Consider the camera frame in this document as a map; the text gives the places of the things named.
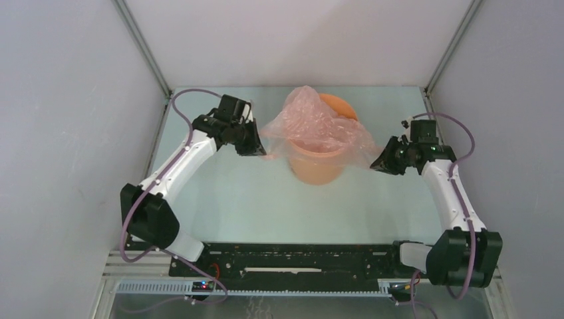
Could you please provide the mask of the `pink plastic trash bag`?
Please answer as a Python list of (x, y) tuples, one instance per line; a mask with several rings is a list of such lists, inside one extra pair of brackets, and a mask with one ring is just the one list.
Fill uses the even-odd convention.
[(299, 154), (290, 141), (315, 153), (342, 151), (336, 158), (327, 159), (332, 165), (368, 169), (382, 153), (359, 121), (339, 116), (310, 86), (291, 91), (280, 113), (260, 129), (259, 135), (269, 160), (296, 158)]

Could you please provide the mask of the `orange trash bin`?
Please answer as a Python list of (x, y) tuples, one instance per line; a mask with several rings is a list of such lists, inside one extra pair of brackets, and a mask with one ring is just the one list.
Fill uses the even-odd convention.
[[(320, 93), (320, 99), (325, 102), (339, 116), (358, 121), (354, 108), (342, 98)], [(289, 158), (289, 167), (295, 177), (309, 185), (324, 185), (338, 178), (344, 170), (341, 165), (332, 165), (327, 160), (336, 158), (342, 151), (315, 153), (302, 148), (290, 141), (289, 145), (299, 154), (296, 158)]]

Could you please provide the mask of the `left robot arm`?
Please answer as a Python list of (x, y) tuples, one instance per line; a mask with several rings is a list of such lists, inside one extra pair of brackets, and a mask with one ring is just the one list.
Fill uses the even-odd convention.
[(239, 156), (264, 156), (251, 102), (224, 94), (217, 107), (189, 120), (170, 100), (173, 110), (188, 124), (188, 133), (175, 152), (138, 185), (127, 183), (120, 192), (122, 234), (184, 259), (193, 276), (203, 276), (210, 258), (204, 244), (193, 238), (172, 209), (176, 197), (195, 172), (224, 145), (233, 145)]

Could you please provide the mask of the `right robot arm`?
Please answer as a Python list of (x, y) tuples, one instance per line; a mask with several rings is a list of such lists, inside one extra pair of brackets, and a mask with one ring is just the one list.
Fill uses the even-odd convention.
[(434, 285), (487, 287), (503, 247), (501, 235), (489, 231), (473, 209), (460, 181), (460, 161), (450, 146), (439, 143), (436, 121), (409, 119), (402, 126), (404, 133), (389, 139), (370, 168), (388, 175), (416, 169), (430, 190), (443, 233), (432, 246), (399, 243), (399, 252), (386, 261), (388, 272), (403, 278), (417, 269)]

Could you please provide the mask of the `small electronics board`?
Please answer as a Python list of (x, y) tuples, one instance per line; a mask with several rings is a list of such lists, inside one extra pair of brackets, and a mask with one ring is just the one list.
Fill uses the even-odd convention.
[(214, 292), (215, 282), (213, 281), (194, 281), (191, 287), (192, 292)]

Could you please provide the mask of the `right corner frame post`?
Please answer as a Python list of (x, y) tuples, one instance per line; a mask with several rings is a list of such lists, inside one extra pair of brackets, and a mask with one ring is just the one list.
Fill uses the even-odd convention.
[(478, 14), (479, 10), (481, 9), (484, 0), (471, 0), (468, 8), (466, 9), (461, 21), (459, 22), (456, 30), (450, 39), (446, 50), (444, 51), (443, 55), (441, 56), (439, 63), (437, 64), (436, 68), (434, 69), (430, 80), (428, 81), (427, 85), (425, 86), (425, 93), (428, 98), (431, 97), (435, 87), (439, 83), (444, 71), (446, 70), (450, 60), (456, 53), (462, 39), (464, 38), (465, 34), (467, 33), (470, 25), (472, 24), (473, 20), (475, 19), (476, 15)]

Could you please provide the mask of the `corner frame post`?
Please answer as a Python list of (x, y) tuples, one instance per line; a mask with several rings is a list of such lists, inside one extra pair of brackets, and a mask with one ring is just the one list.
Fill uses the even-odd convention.
[(434, 69), (430, 80), (428, 81), (427, 85), (425, 86), (425, 93), (428, 98), (431, 97), (435, 87), (439, 83), (444, 71), (446, 70), (450, 60), (456, 53), (462, 39), (464, 38), (465, 34), (467, 33), (470, 25), (472, 24), (473, 20), (475, 19), (476, 15), (478, 14), (479, 10), (481, 9), (484, 0), (471, 0), (468, 8), (466, 9), (461, 21), (459, 22), (456, 30), (450, 39), (446, 50), (444, 51), (443, 55), (441, 56), (439, 63), (437, 64), (436, 68)]
[(125, 0), (112, 0), (112, 3), (115, 6), (117, 13), (123, 20), (123, 23), (130, 36), (132, 37), (132, 40), (134, 41), (134, 44), (136, 45), (142, 58), (144, 59), (149, 70), (158, 83), (160, 90), (162, 91), (163, 95), (168, 98), (172, 93), (170, 85), (167, 83), (164, 74), (161, 71), (147, 40), (145, 39), (128, 2)]

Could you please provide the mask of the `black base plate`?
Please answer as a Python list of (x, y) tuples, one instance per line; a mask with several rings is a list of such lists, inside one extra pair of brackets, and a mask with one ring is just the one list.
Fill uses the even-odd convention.
[(206, 243), (194, 265), (232, 292), (376, 292), (414, 272), (397, 244)]

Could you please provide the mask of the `aluminium frame rail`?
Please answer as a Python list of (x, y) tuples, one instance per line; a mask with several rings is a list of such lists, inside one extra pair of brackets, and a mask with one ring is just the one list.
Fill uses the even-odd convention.
[(390, 246), (341, 247), (337, 252), (284, 247), (280, 251), (242, 246), (203, 254), (196, 266), (163, 253), (137, 263), (111, 253), (103, 275), (117, 279), (118, 293), (195, 296), (382, 296), (408, 295), (413, 270), (395, 261)]

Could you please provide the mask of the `left corner frame post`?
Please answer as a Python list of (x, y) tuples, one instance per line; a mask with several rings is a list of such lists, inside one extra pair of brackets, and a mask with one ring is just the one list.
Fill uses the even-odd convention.
[(112, 3), (115, 6), (117, 13), (123, 20), (123, 23), (130, 36), (132, 37), (132, 40), (134, 41), (134, 44), (136, 45), (142, 58), (144, 59), (149, 70), (158, 83), (160, 90), (162, 91), (163, 95), (168, 98), (172, 93), (170, 85), (167, 83), (164, 74), (161, 71), (147, 40), (145, 39), (128, 2), (125, 0), (112, 0)]

